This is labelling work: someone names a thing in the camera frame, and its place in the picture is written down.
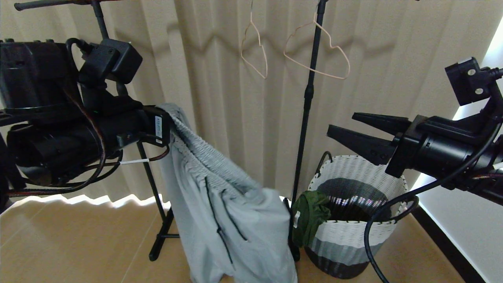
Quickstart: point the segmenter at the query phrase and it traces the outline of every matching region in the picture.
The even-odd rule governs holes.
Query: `white cable tie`
[[[131,160],[131,161],[121,161],[121,162],[119,162],[119,164],[123,165],[123,164],[143,163],[143,162],[150,162],[150,160],[148,158],[145,158],[145,159],[137,159],[137,160]]]
[[[498,163],[498,164],[494,164],[493,167],[496,169],[496,170],[499,170],[501,168],[503,168],[503,162],[501,163]]]

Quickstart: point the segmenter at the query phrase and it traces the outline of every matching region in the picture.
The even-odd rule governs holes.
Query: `gray sweatpants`
[[[262,188],[189,128],[183,111],[161,104],[175,121],[160,161],[194,283],[297,282],[287,244],[289,213],[276,191]]]

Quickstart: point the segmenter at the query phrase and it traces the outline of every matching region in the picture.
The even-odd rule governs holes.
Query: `curtain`
[[[18,12],[1,1],[2,38],[16,41],[77,37],[100,42],[90,6],[63,5]],[[266,80],[239,55],[249,23],[250,1],[122,0],[102,3],[113,39],[131,42],[143,56],[129,94],[143,104],[173,102],[191,126],[253,178],[290,196],[300,136],[308,70],[287,60],[287,37],[312,21],[317,1],[255,0],[253,19],[267,53]],[[342,81],[316,75],[314,99],[299,190],[305,190],[321,154],[352,152],[326,137],[329,124],[381,138],[387,135],[351,120],[353,112],[452,117],[458,108],[444,67],[474,56],[481,60],[502,17],[501,1],[335,1],[326,5],[323,26],[351,62]],[[243,54],[265,69],[253,28]],[[288,54],[309,64],[314,25],[299,30]],[[343,76],[344,57],[321,37],[317,69]],[[115,89],[109,83],[109,89]],[[161,149],[147,148],[154,156]],[[125,160],[139,158],[135,146]],[[157,186],[158,165],[150,164]],[[406,172],[411,184],[417,173]],[[112,201],[129,194],[151,196],[141,164],[124,165],[104,181],[73,195],[107,194]]]

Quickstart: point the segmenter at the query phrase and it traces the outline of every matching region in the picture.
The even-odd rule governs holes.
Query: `brown floor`
[[[167,239],[159,259],[148,260],[160,224],[154,204],[134,201],[118,208],[60,200],[11,207],[0,216],[0,282],[190,282],[179,239]],[[355,279],[339,280],[318,270],[303,251],[301,258],[299,282],[379,282],[371,266]],[[391,282],[463,282],[412,216],[401,221],[376,260]]]

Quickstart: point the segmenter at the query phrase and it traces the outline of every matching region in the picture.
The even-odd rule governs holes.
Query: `laundry basket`
[[[363,241],[366,221],[377,207],[408,190],[403,177],[392,177],[385,169],[386,166],[375,166],[359,156],[332,158],[330,152],[323,154],[309,190],[321,191],[329,197],[327,206],[332,215],[318,227],[313,241],[305,247],[309,259],[323,272],[350,279],[369,264]],[[370,231],[374,254],[391,235],[397,221],[417,202],[418,199],[409,209],[405,202],[398,203],[381,214]]]

